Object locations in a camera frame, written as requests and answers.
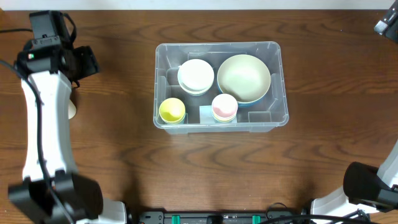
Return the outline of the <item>cream plastic cup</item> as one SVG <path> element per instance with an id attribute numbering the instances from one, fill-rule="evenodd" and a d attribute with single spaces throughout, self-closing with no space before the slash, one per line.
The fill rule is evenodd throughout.
<path id="1" fill-rule="evenodd" d="M 72 100 L 69 100 L 68 104 L 68 119 L 72 119 L 76 115 L 76 106 L 72 102 Z"/>

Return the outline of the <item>yellow plastic cup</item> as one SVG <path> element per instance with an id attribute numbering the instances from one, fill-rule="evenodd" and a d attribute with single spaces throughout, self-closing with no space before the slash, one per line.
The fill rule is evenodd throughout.
<path id="1" fill-rule="evenodd" d="M 229 116 L 229 117 L 218 116 L 215 112 L 212 112 L 212 115 L 213 115 L 214 118 L 219 119 L 219 120 L 229 120 L 229 119 L 233 119 L 233 118 L 236 117 L 236 113 L 231 115 L 231 116 Z"/>
<path id="2" fill-rule="evenodd" d="M 159 106 L 159 115 L 162 118 L 176 118 L 185 116 L 185 105 L 178 98 L 167 98 Z"/>

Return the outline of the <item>white bowl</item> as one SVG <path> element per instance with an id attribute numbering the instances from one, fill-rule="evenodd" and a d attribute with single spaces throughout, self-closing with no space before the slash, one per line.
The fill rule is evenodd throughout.
<path id="1" fill-rule="evenodd" d="M 207 91 L 213 84 L 215 72 L 212 66 L 200 59 L 184 62 L 178 69 L 178 84 L 189 92 Z"/>

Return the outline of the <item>beige bowl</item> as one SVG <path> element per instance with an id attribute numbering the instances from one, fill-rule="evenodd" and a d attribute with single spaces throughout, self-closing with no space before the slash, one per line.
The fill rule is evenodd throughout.
<path id="1" fill-rule="evenodd" d="M 269 91 L 271 73 L 267 65 L 255 56 L 234 55 L 219 67 L 217 85 L 237 101 L 251 102 Z"/>

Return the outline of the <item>dark blue bowl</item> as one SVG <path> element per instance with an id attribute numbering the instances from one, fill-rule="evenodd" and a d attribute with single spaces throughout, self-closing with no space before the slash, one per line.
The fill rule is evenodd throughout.
<path id="1" fill-rule="evenodd" d="M 221 87 L 219 85 L 217 85 L 217 88 L 218 88 L 218 91 L 220 93 L 226 93 L 225 91 L 223 91 L 221 89 Z M 259 99 L 255 100 L 255 101 L 251 101 L 251 102 L 240 102 L 240 101 L 238 101 L 238 106 L 242 107 L 242 108 L 250 107 L 252 105 L 255 105 L 255 104 L 259 103 L 264 97 L 265 97 L 265 95 L 260 97 Z"/>

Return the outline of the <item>blue plastic cup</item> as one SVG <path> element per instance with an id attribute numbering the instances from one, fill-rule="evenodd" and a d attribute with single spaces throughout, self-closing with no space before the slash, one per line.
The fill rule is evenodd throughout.
<path id="1" fill-rule="evenodd" d="M 219 120 L 216 118 L 213 118 L 215 123 L 237 123 L 237 119 L 233 118 L 233 119 L 229 119 L 229 120 Z"/>

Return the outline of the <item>pink plastic cup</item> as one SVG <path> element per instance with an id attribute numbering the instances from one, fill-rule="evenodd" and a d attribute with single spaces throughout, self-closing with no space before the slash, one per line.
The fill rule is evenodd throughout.
<path id="1" fill-rule="evenodd" d="M 215 115 L 229 118 L 237 113 L 238 102 L 232 95 L 223 93 L 213 99 L 211 108 Z"/>

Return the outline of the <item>green plastic cup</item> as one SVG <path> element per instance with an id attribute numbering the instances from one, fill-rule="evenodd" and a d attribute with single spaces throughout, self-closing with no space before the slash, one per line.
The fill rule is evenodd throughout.
<path id="1" fill-rule="evenodd" d="M 171 117 L 169 117 L 169 118 L 162 118 L 162 121 L 163 121 L 165 124 L 181 124 L 181 123 L 184 123 L 185 117 L 180 117 L 179 119 L 171 118 Z"/>

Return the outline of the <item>yellow bowl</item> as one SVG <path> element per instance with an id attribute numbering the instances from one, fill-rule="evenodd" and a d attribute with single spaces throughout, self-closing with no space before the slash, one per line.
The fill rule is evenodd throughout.
<path id="1" fill-rule="evenodd" d="M 185 85 L 181 84 L 180 85 L 181 89 L 184 90 L 185 92 L 187 92 L 189 95 L 192 96 L 201 96 L 204 95 L 211 87 L 209 86 L 208 88 L 204 89 L 204 90 L 200 90 L 200 91 L 193 91 L 193 90 L 189 90 Z"/>

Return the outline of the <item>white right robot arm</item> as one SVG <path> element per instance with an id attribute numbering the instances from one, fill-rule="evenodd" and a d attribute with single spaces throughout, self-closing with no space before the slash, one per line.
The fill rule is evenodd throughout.
<path id="1" fill-rule="evenodd" d="M 310 203 L 304 223 L 370 223 L 370 214 L 397 210 L 397 145 L 379 166 L 351 163 L 343 185 Z"/>

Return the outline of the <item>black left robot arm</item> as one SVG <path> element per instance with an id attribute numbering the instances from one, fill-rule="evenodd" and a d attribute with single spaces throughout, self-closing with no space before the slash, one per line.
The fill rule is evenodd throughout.
<path id="1" fill-rule="evenodd" d="M 10 66 L 25 95 L 28 143 L 22 183 L 9 187 L 9 200 L 34 223 L 130 223 L 125 204 L 104 198 L 73 158 L 70 95 L 82 78 L 98 73 L 94 53 L 74 47 L 68 14 L 40 11 L 29 19 L 34 37 Z"/>

